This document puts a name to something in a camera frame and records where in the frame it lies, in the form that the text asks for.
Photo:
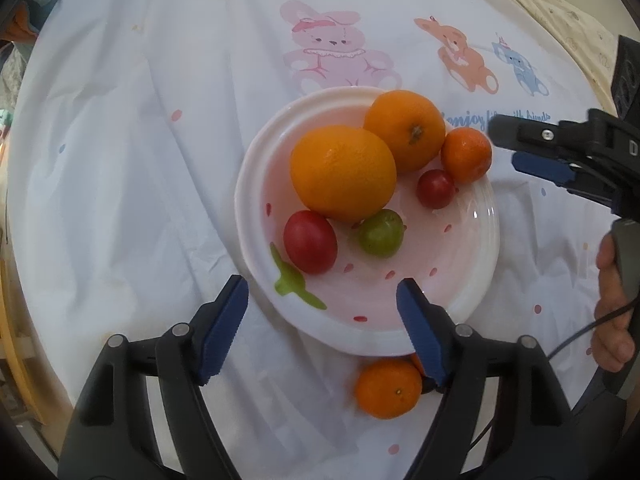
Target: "pink bunny print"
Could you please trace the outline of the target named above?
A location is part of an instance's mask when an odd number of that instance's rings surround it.
[[[291,37],[302,47],[287,52],[284,63],[295,70],[293,81],[302,93],[333,86],[400,88],[402,78],[384,52],[364,48],[364,34],[353,26],[357,12],[336,10],[319,14],[297,0],[280,7],[292,25]]]

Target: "blue elephant illustration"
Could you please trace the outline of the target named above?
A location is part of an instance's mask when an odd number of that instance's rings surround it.
[[[513,65],[513,73],[520,86],[522,86],[530,95],[538,92],[542,95],[549,95],[549,90],[544,83],[536,77],[533,72],[531,63],[524,56],[518,54],[515,50],[511,50],[509,46],[500,38],[500,43],[492,43],[495,55],[507,64]]]

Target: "wire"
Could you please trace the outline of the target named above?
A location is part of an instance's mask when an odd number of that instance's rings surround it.
[[[627,312],[629,312],[630,310],[632,310],[635,306],[637,306],[638,304],[640,304],[640,296],[638,296],[637,298],[635,298],[633,301],[630,301],[629,303],[627,303],[625,306],[621,306],[620,308],[617,308],[616,310],[609,312],[606,316],[602,316],[601,318],[597,319],[596,321],[593,321],[591,323],[589,323],[587,326],[585,326],[584,328],[581,328],[580,330],[578,330],[578,332],[576,332],[575,334],[573,334],[571,337],[565,339],[564,341],[562,341],[548,356],[547,359],[549,359],[551,361],[551,359],[553,359],[554,357],[556,357],[562,350],[564,350],[565,348],[567,348],[571,343],[573,343],[576,339],[578,339],[580,336],[583,336],[584,334],[586,334],[587,332],[593,330],[594,328],[596,328],[597,326],[600,326],[603,323],[609,322],[612,319],[615,319],[619,316],[622,316],[623,314],[626,314]],[[495,421],[495,417],[492,418],[489,423],[484,427],[484,430],[482,430],[478,436],[476,436],[476,438],[473,440],[473,442],[471,443],[471,446],[469,446],[469,451],[471,451],[477,444],[478,442],[480,442],[482,440],[482,437],[484,437],[487,434],[487,431],[489,431],[492,427],[492,425],[494,424]]]

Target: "red tomato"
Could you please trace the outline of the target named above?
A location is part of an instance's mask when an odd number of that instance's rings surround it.
[[[423,206],[442,209],[453,200],[456,184],[446,171],[429,170],[420,177],[415,193]]]
[[[327,272],[338,257],[334,228],[313,211],[293,213],[284,226],[282,238],[291,262],[307,274]]]

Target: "silver bolt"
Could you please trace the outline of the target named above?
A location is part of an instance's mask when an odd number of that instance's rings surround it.
[[[124,343],[124,338],[120,334],[112,335],[107,339],[107,345],[109,345],[111,348],[117,348],[122,343]]]
[[[466,325],[464,323],[460,323],[459,325],[456,325],[456,334],[458,334],[460,337],[470,337],[473,332],[474,332],[474,329],[471,328],[469,325]]]
[[[520,338],[520,344],[524,346],[524,348],[533,349],[538,346],[538,342],[535,337],[530,335],[524,335]]]
[[[171,333],[178,337],[181,335],[187,335],[189,333],[189,325],[186,323],[178,323],[171,329]]]

